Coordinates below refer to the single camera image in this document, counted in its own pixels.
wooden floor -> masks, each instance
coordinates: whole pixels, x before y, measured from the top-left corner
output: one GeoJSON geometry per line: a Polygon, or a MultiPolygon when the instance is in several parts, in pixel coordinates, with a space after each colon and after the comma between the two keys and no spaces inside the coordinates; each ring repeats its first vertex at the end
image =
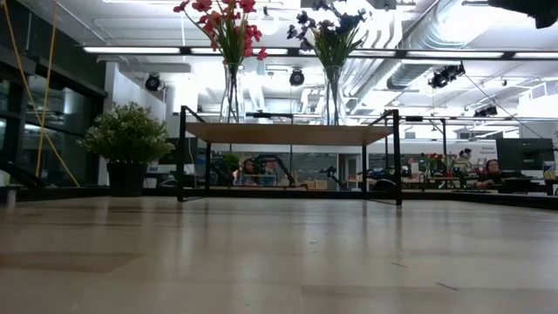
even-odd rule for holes
{"type": "Polygon", "coordinates": [[[77,199],[0,210],[0,312],[558,313],[558,214],[77,199]]]}

black plant pot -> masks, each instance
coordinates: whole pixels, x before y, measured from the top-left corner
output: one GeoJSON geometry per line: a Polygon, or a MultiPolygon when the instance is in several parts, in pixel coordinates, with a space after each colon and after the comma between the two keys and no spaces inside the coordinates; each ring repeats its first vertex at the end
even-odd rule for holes
{"type": "Polygon", "coordinates": [[[141,196],[147,164],[111,162],[106,165],[111,183],[111,196],[141,196]]]}

fluorescent light fixture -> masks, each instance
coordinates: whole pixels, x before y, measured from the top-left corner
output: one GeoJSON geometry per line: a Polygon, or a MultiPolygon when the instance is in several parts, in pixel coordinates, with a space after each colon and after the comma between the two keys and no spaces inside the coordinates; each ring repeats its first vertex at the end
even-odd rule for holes
{"type": "Polygon", "coordinates": [[[316,52],[311,50],[311,51],[304,51],[304,50],[299,50],[298,54],[303,55],[303,56],[316,56],[316,52]]]}
{"type": "Polygon", "coordinates": [[[504,52],[490,51],[408,51],[410,58],[501,58],[504,52]]]}
{"type": "Polygon", "coordinates": [[[85,52],[100,54],[180,54],[180,48],[176,47],[84,47],[85,52]]]}
{"type": "Polygon", "coordinates": [[[457,60],[417,60],[417,59],[403,59],[401,63],[404,65],[461,65],[461,61],[457,60]]]}
{"type": "Polygon", "coordinates": [[[174,4],[173,0],[103,0],[104,3],[174,4]]]}
{"type": "Polygon", "coordinates": [[[213,51],[213,48],[192,48],[190,51],[193,54],[220,54],[218,50],[213,51]]]}
{"type": "Polygon", "coordinates": [[[296,113],[293,114],[293,118],[320,118],[321,114],[310,114],[310,113],[296,113]]]}
{"type": "MultiPolygon", "coordinates": [[[[260,53],[260,48],[254,48],[254,54],[260,53]]],[[[266,53],[270,55],[283,55],[286,56],[289,52],[286,49],[270,48],[266,49],[266,53]]]]}
{"type": "Polygon", "coordinates": [[[349,53],[351,57],[376,57],[376,58],[388,58],[395,56],[395,51],[367,51],[367,50],[355,50],[349,53]]]}
{"type": "Polygon", "coordinates": [[[219,117],[219,113],[196,113],[200,117],[219,117]]]}
{"type": "Polygon", "coordinates": [[[514,58],[558,58],[558,52],[517,52],[514,58]]]}

person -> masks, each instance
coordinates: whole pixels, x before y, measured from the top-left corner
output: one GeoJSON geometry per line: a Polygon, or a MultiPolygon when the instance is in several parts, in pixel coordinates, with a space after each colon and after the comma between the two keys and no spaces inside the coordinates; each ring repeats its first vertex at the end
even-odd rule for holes
{"type": "Polygon", "coordinates": [[[458,169],[460,174],[468,174],[471,171],[471,149],[465,148],[459,152],[459,157],[453,163],[453,169],[458,169]]]}
{"type": "Polygon", "coordinates": [[[479,175],[477,188],[489,188],[494,184],[502,184],[502,179],[517,177],[517,174],[508,174],[500,170],[498,160],[487,161],[486,172],[479,175]]]}

wooden tabletop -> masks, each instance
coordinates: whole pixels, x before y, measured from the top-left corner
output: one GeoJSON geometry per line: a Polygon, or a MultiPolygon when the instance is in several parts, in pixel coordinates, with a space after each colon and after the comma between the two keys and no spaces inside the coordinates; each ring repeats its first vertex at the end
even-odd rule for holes
{"type": "Polygon", "coordinates": [[[186,123],[186,131],[209,143],[362,146],[393,133],[389,126],[186,123]]]}

